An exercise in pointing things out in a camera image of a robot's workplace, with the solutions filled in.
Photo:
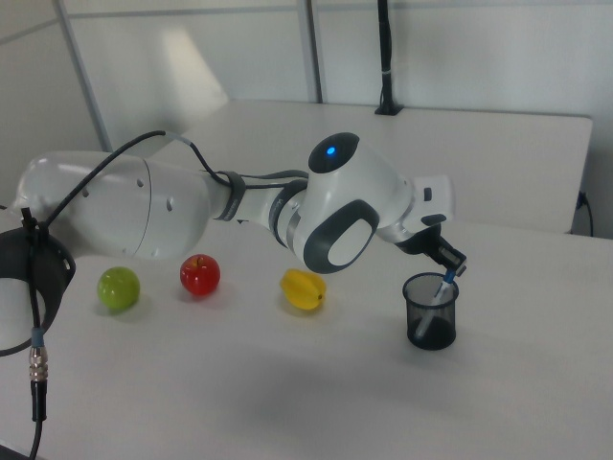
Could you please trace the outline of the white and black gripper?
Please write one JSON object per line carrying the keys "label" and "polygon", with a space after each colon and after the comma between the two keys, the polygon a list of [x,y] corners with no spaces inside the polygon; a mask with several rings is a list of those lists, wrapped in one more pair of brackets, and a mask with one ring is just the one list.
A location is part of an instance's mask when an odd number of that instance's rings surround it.
{"label": "white and black gripper", "polygon": [[[377,235],[386,242],[396,243],[406,254],[427,254],[434,235],[426,229],[454,216],[453,184],[448,175],[404,179],[386,204]],[[456,277],[466,270],[466,255],[443,236],[435,240],[432,259]]]}

